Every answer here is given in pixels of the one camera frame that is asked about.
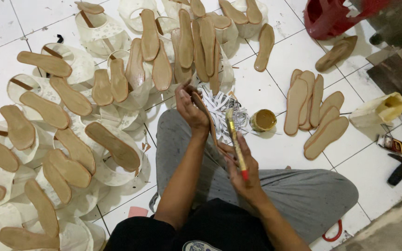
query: finger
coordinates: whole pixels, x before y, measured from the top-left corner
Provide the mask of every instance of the finger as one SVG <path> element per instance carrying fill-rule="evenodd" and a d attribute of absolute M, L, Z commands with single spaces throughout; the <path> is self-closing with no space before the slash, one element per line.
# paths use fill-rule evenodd
<path fill-rule="evenodd" d="M 238 138 L 238 143 L 240 144 L 240 149 L 241 149 L 241 152 L 243 153 L 243 155 L 251 156 L 251 150 L 249 149 L 248 144 L 246 143 L 246 140 L 244 139 L 241 132 L 237 133 L 237 138 Z"/>
<path fill-rule="evenodd" d="M 225 152 L 227 153 L 232 153 L 233 155 L 235 155 L 235 148 L 233 146 L 230 145 L 226 145 L 223 142 L 220 143 L 220 147 L 221 149 L 223 149 Z"/>

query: tile grout line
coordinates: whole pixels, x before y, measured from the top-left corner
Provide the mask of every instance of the tile grout line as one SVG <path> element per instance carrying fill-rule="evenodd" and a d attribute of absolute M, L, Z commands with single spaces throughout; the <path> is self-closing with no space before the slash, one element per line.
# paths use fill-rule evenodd
<path fill-rule="evenodd" d="M 145 126 L 145 129 L 147 129 L 147 132 L 148 132 L 148 135 L 150 136 L 150 138 L 151 138 L 151 141 L 153 141 L 153 144 L 154 144 L 154 146 L 157 148 L 158 146 L 156 145 L 156 143 L 154 142 L 154 139 L 153 139 L 153 135 L 150 133 L 150 130 L 148 130 L 148 127 L 147 127 L 147 125 L 144 123 L 144 126 Z"/>
<path fill-rule="evenodd" d="M 103 225 L 105 225 L 106 231 L 108 232 L 109 237 L 111 237 L 111 233 L 109 232 L 108 226 L 107 226 L 106 223 L 105 223 L 105 219 L 103 219 L 102 212 L 100 211 L 99 205 L 96 204 L 96 207 L 97 207 L 97 210 L 99 211 L 100 218 L 101 218 L 102 221 L 103 221 Z"/>
<path fill-rule="evenodd" d="M 137 195 L 137 196 L 135 196 L 134 198 L 131 198 L 130 200 L 126 201 L 125 203 L 123 203 L 123 204 L 121 204 L 121 205 L 119 205 L 118 207 L 114 208 L 113 210 L 109 211 L 108 213 L 106 213 L 106 214 L 104 214 L 104 215 L 102 215 L 102 213 L 100 212 L 100 215 L 101 215 L 101 216 L 102 216 L 102 218 L 103 218 L 103 216 L 105 216 L 105 215 L 107 215 L 107 214 L 109 214 L 109 213 L 113 212 L 113 211 L 114 211 L 114 210 L 116 210 L 117 208 L 119 208 L 119 207 L 121 207 L 121 206 L 125 205 L 126 203 L 128 203 L 128 202 L 130 202 L 131 200 L 133 200 L 133 199 L 137 198 L 138 196 L 142 195 L 143 193 L 145 193 L 146 191 L 148 191 L 148 190 L 152 189 L 152 188 L 153 188 L 153 187 L 155 187 L 155 186 L 157 186 L 157 185 L 154 185 L 154 186 L 150 187 L 149 189 L 147 189 L 147 190 L 143 191 L 142 193 L 138 194 L 138 195 Z"/>

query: white tile floor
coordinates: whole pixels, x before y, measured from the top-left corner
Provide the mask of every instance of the white tile floor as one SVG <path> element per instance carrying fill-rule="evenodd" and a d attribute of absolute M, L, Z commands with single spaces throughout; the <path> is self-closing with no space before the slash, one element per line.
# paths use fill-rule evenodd
<path fill-rule="evenodd" d="M 159 13 L 165 15 L 160 0 Z M 253 69 L 255 54 L 259 44 L 256 38 L 239 39 L 239 49 L 230 59 L 236 78 L 236 96 L 240 103 L 252 114 L 259 109 L 267 108 L 275 113 L 286 110 L 286 99 L 289 79 L 295 68 L 310 70 L 317 74 L 315 62 L 332 48 L 333 42 L 311 39 L 303 25 L 303 9 L 307 0 L 261 0 L 269 9 L 269 24 L 276 34 L 276 44 L 272 50 L 267 70 L 257 72 Z M 117 12 L 119 0 L 90 0 L 100 3 L 105 12 L 123 24 Z M 221 14 L 217 0 L 202 0 L 206 11 Z M 84 49 L 79 42 L 79 34 L 74 22 L 74 14 L 78 12 L 74 0 L 5 0 L 0 1 L 0 107 L 12 104 L 5 92 L 7 81 L 19 73 L 39 75 L 37 69 L 16 61 L 16 55 L 22 50 L 39 52 L 45 43 L 57 41 L 57 34 L 65 39 L 65 44 Z M 140 34 L 130 31 L 131 38 Z M 371 81 L 366 70 L 372 67 L 365 57 L 380 48 L 368 43 L 375 30 L 366 21 L 360 22 L 343 36 L 358 35 L 355 51 L 349 59 L 338 63 L 330 70 L 322 73 L 325 79 L 324 99 L 335 91 L 345 96 L 342 113 L 353 111 L 365 101 L 381 96 L 382 91 Z M 98 67 L 106 68 L 106 62 L 94 59 Z M 125 219 L 131 206 L 148 209 L 148 201 L 156 191 L 156 130 L 159 116 L 173 107 L 175 99 L 170 91 L 150 96 L 145 106 L 147 121 L 142 128 L 129 134 L 138 144 L 145 141 L 143 134 L 147 130 L 148 142 L 152 148 L 147 152 L 148 166 L 131 184 L 113 187 L 107 197 L 102 199 L 97 208 L 84 217 L 102 226 L 109 233 L 116 224 Z M 283 134 L 285 113 L 277 116 L 276 125 L 279 134 L 265 133 L 260 136 L 248 134 L 246 139 L 254 157 L 262 169 L 281 169 L 287 165 L 298 169 L 321 168 L 333 170 L 349 178 L 358 188 L 359 201 L 342 217 L 343 230 L 346 231 L 335 242 L 325 242 L 319 238 L 310 246 L 313 250 L 329 250 L 345 239 L 370 224 L 394 204 L 402 199 L 402 182 L 388 186 L 386 180 L 398 162 L 387 156 L 387 151 L 373 143 L 376 134 L 384 134 L 381 126 L 357 129 L 350 124 L 345 134 L 332 143 L 314 161 L 303 157 L 303 144 L 310 132 L 299 131 L 295 137 Z M 402 140 L 402 124 L 399 119 L 390 124 L 391 134 Z M 335 225 L 327 234 L 336 234 Z"/>

